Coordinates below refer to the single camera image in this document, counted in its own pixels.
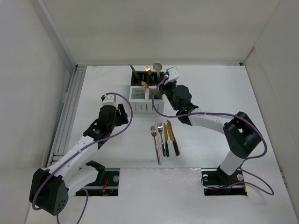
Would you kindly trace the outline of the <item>white ceramic spoon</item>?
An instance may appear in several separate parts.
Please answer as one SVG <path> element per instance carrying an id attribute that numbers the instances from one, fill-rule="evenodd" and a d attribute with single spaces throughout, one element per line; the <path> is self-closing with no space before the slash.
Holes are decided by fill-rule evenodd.
<path id="1" fill-rule="evenodd" d="M 157 61 L 153 63 L 153 69 L 157 73 L 157 79 L 159 82 L 161 81 L 160 72 L 162 71 L 162 68 L 163 66 L 161 62 Z"/>

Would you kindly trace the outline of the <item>rose gold spoon green handle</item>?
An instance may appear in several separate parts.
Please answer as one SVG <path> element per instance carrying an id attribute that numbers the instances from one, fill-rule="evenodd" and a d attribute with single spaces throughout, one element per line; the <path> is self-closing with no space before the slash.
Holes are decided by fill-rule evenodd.
<path id="1" fill-rule="evenodd" d="M 152 89 L 149 88 L 148 84 L 145 81 L 141 81 L 141 85 L 146 88 L 149 89 L 150 93 L 152 94 L 151 96 L 154 97 L 154 99 L 160 99 L 161 95 L 159 92 L 157 92 L 156 94 L 154 94 L 154 91 Z"/>

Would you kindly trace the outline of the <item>gold fork green handle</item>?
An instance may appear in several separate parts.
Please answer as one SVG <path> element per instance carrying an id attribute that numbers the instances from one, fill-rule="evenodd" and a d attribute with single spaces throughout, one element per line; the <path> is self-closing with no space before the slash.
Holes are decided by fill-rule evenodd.
<path id="1" fill-rule="evenodd" d="M 155 83 L 155 80 L 152 76 L 152 72 L 151 72 L 151 69 L 148 65 L 145 65 L 144 66 L 144 69 L 146 70 L 146 72 L 148 73 L 149 77 L 150 77 L 150 80 L 152 81 L 152 83 Z"/>

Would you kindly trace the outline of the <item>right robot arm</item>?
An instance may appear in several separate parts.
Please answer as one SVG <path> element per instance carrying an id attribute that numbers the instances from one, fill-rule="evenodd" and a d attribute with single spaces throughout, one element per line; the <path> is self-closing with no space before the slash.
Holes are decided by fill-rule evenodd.
<path id="1" fill-rule="evenodd" d="M 166 95 L 181 123 L 204 127 L 225 136 L 230 151 L 218 167 L 216 178 L 223 184 L 231 181 L 233 173 L 262 141 L 251 119 L 244 112 L 233 115 L 201 111 L 191 103 L 189 89 L 184 85 L 176 85 L 175 81 L 162 84 L 159 90 Z"/>

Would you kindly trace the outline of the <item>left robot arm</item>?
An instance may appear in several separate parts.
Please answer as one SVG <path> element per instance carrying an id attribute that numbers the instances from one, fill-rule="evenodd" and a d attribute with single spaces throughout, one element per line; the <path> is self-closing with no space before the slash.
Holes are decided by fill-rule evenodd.
<path id="1" fill-rule="evenodd" d="M 29 201 L 33 210 L 44 210 L 53 216 L 58 215 L 66 206 L 72 192 L 77 192 L 87 184 L 82 178 L 78 187 L 70 184 L 70 179 L 80 172 L 83 165 L 92 167 L 88 174 L 94 185 L 103 183 L 103 166 L 86 160 L 97 152 L 109 139 L 117 126 L 128 126 L 130 121 L 123 104 L 103 105 L 99 117 L 84 131 L 79 142 L 54 165 L 39 168 L 32 177 Z"/>

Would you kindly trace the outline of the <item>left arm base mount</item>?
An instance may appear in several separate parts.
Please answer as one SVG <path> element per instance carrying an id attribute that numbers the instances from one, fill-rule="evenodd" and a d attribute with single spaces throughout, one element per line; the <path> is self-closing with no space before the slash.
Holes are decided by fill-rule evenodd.
<path id="1" fill-rule="evenodd" d="M 87 162 L 83 168 L 97 171 L 95 180 L 84 186 L 89 196 L 118 196 L 119 168 L 105 168 L 105 166 L 95 161 Z"/>

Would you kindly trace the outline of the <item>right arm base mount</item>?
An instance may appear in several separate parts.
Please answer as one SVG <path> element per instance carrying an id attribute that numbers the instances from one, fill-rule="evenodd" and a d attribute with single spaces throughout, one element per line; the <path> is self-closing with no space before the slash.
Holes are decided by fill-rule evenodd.
<path id="1" fill-rule="evenodd" d="M 205 196 L 247 196 L 243 173 L 239 169 L 228 176 L 216 168 L 203 168 L 201 175 Z"/>

